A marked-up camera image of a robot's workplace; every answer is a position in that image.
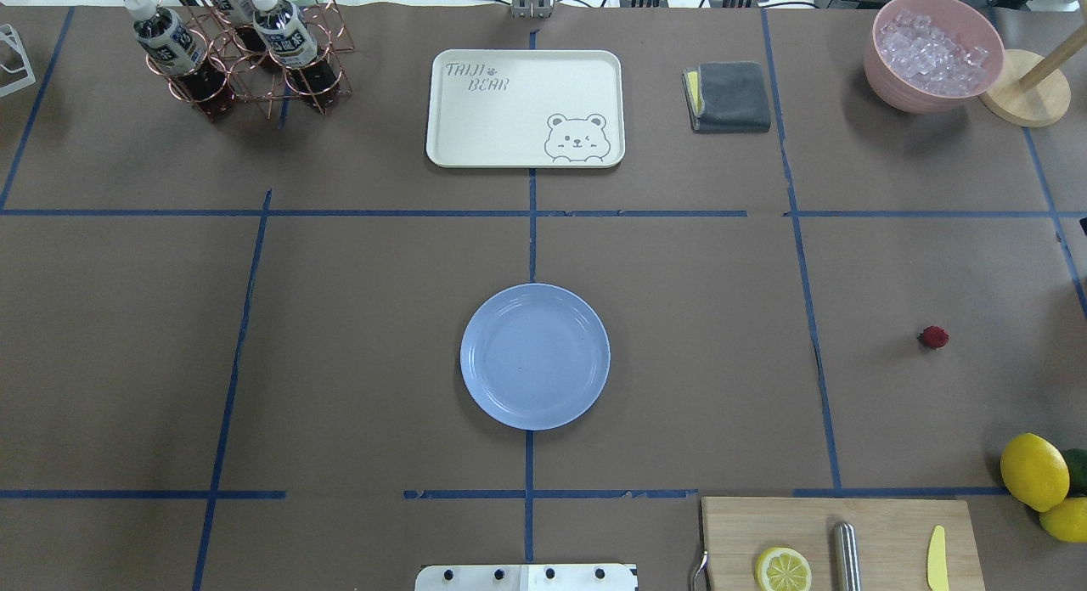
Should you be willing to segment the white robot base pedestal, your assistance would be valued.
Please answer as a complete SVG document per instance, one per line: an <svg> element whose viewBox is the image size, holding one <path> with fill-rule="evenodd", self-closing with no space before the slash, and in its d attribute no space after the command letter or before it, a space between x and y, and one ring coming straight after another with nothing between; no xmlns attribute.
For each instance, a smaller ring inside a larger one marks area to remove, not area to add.
<svg viewBox="0 0 1087 591"><path fill-rule="evenodd" d="M415 590L638 590L635 565L622 563L432 565Z"/></svg>

